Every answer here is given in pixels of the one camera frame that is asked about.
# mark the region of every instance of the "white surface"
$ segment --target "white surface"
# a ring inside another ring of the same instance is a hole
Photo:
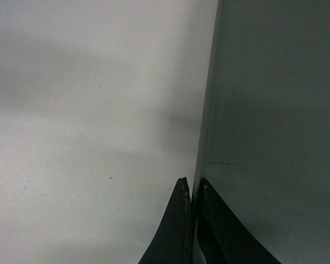
[[[138,262],[193,182],[215,12],[0,1],[0,263]]]

